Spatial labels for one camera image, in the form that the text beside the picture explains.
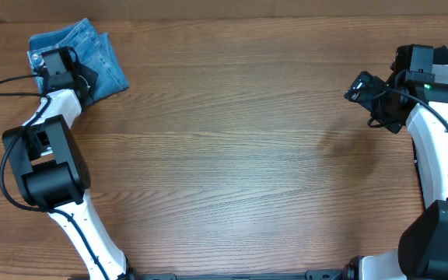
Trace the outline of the blue denim jeans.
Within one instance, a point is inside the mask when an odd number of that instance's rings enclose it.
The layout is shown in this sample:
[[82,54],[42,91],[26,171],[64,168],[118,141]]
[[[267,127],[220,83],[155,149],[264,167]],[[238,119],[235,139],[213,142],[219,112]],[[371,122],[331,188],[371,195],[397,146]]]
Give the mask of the blue denim jeans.
[[98,74],[90,86],[86,106],[126,90],[128,80],[122,71],[108,33],[98,33],[88,19],[65,28],[33,35],[29,40],[27,56],[31,72],[44,64],[41,54],[60,47],[72,47],[79,62]]

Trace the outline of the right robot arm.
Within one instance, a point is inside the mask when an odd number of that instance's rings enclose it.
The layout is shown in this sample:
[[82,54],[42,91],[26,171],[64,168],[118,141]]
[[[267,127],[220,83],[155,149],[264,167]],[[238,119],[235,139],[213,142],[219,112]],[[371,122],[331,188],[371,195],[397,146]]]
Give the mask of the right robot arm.
[[448,49],[400,46],[382,80],[361,72],[344,94],[370,113],[371,128],[411,136],[424,212],[402,233],[398,248],[354,257],[339,279],[448,279]]

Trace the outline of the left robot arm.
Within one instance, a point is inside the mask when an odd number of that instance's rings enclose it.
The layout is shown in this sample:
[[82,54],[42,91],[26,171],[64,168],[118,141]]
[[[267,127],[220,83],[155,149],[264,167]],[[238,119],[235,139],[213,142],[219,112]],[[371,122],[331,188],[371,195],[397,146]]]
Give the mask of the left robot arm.
[[135,270],[115,245],[93,206],[91,177],[71,126],[91,96],[97,73],[72,47],[45,51],[37,76],[40,106],[22,126],[2,135],[2,168],[11,167],[23,204],[47,213],[65,232],[91,279],[133,279]]

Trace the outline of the black garment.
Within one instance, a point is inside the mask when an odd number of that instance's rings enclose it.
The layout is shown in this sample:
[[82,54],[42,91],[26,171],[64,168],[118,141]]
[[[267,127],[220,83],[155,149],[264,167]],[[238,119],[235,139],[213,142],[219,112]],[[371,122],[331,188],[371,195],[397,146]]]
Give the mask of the black garment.
[[445,45],[434,49],[433,64],[448,65],[448,48]]

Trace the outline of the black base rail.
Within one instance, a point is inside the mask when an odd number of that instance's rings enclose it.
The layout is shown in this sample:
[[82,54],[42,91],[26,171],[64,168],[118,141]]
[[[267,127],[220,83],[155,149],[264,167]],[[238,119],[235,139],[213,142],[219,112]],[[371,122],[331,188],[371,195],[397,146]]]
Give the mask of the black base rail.
[[308,270],[303,273],[264,273],[234,275],[137,274],[138,280],[342,280],[341,270]]

